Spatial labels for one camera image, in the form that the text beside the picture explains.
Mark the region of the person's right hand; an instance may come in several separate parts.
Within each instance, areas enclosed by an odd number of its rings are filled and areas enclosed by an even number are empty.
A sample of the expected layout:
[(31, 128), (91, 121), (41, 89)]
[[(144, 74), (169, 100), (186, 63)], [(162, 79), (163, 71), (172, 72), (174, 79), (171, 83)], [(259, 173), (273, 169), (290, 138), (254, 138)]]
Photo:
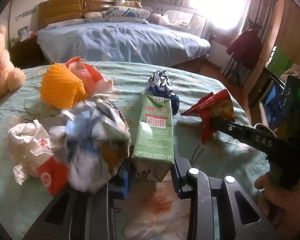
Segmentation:
[(254, 186), (261, 190), (257, 200), (260, 209), (267, 216), (270, 203), (279, 207), (271, 223), (283, 239), (293, 239), (300, 230), (300, 181), (287, 190), (272, 184), (267, 172), (256, 179)]

